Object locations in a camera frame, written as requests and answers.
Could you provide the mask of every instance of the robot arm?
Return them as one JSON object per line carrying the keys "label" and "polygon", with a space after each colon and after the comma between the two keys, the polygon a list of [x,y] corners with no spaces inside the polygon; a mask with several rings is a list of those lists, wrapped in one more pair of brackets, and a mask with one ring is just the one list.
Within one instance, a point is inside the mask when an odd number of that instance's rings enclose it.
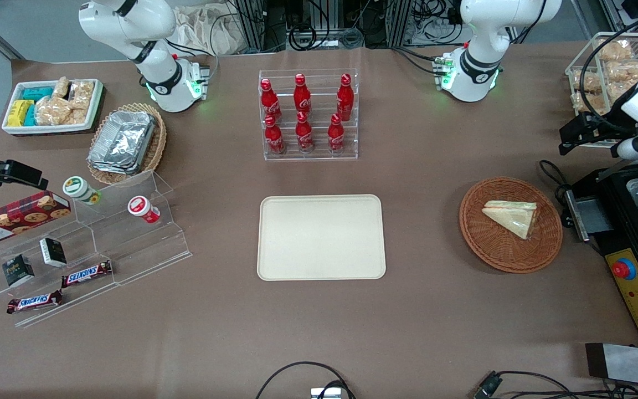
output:
{"label": "robot arm", "polygon": [[175,59],[163,42],[174,33],[174,11],[164,0],[95,0],[78,12],[83,31],[137,65],[152,99],[179,112],[202,98],[200,66]]}
{"label": "robot arm", "polygon": [[441,89],[461,101],[486,97],[493,88],[511,39],[507,26],[529,26],[551,20],[562,0],[462,0],[460,13],[474,34],[469,45],[445,53],[435,62],[444,77]]}

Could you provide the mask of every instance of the round wicker plate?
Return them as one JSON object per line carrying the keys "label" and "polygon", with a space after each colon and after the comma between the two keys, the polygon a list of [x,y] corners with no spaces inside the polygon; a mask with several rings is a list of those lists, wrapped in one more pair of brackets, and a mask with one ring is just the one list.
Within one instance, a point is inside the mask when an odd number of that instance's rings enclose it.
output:
{"label": "round wicker plate", "polygon": [[[494,199],[537,203],[528,240],[521,240],[481,212],[484,204]],[[531,273],[546,267],[563,243],[560,216],[550,200],[536,187],[510,177],[482,180],[471,187],[461,200],[459,227],[479,258],[509,273]]]}
{"label": "round wicker plate", "polygon": [[[142,162],[142,169],[140,169],[139,173],[145,172],[146,170],[156,169],[157,166],[159,166],[159,162],[162,159],[162,152],[164,152],[164,147],[167,144],[167,128],[166,126],[164,126],[164,120],[159,114],[159,111],[147,104],[138,103],[123,105],[117,108],[115,111],[147,112],[148,114],[154,116],[154,119],[156,119],[157,122],[154,126],[154,132],[152,133],[154,136],[152,136],[152,140],[149,143],[147,153],[144,157],[144,162]],[[95,145],[95,141],[100,135],[102,126],[105,124],[105,122],[107,122],[107,119],[110,117],[111,114],[112,112],[109,113],[108,116],[105,116],[105,119],[100,123],[100,126],[98,126],[98,129],[95,132],[95,136],[93,137],[93,142],[90,144],[91,148]],[[93,175],[93,177],[95,177],[97,181],[109,185],[121,182],[128,177],[132,177],[132,175],[125,175],[122,173],[103,172],[101,170],[95,169],[90,164],[88,164],[88,169],[90,169],[90,173]]]}

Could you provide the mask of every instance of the brown table surface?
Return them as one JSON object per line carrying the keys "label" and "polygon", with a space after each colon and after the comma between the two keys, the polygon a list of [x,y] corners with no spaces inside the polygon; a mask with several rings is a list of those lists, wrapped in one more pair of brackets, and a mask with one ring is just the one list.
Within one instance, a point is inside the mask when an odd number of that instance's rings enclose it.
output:
{"label": "brown table surface", "polygon": [[[587,377],[583,343],[638,344],[602,258],[567,231],[549,267],[501,273],[470,252],[457,217],[481,179],[524,179],[552,198],[540,159],[572,182],[614,163],[601,149],[558,154],[558,128],[573,116],[563,71],[582,45],[512,46],[498,85],[475,104],[438,93],[389,50],[223,58],[207,101],[163,114],[169,138],[157,172],[175,189],[174,217],[193,257],[28,329],[15,329],[0,301],[0,397],[254,397],[272,372],[299,360],[334,366],[374,399],[466,397],[492,369],[601,388]],[[349,66],[360,68],[359,160],[265,162],[258,71]],[[17,62],[13,71],[15,83],[101,79],[104,114],[150,102],[129,62]],[[56,190],[70,175],[89,175],[90,139],[0,131],[0,159],[44,170]],[[32,192],[2,187],[0,204]],[[359,193],[382,200],[383,278],[258,278],[264,197]],[[264,397],[308,397],[331,379],[320,369],[286,371]],[[501,392],[552,389],[509,381]]]}

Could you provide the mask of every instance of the yellow snack package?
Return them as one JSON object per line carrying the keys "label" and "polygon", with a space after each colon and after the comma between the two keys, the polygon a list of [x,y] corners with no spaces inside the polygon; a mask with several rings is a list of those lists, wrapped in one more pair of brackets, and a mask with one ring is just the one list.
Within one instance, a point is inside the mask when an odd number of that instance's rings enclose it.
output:
{"label": "yellow snack package", "polygon": [[7,126],[23,126],[28,107],[33,105],[33,100],[16,100],[11,105],[11,112],[7,116]]}

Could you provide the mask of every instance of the small black box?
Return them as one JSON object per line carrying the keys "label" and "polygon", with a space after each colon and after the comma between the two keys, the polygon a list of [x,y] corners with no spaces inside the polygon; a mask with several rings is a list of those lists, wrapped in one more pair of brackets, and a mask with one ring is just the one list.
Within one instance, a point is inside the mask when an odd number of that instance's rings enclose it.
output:
{"label": "small black box", "polygon": [[46,265],[62,268],[67,264],[65,254],[63,253],[63,245],[53,238],[43,238],[40,241],[41,252],[43,253],[43,262]]}
{"label": "small black box", "polygon": [[16,287],[33,278],[33,268],[24,255],[8,260],[2,268],[9,287]]}

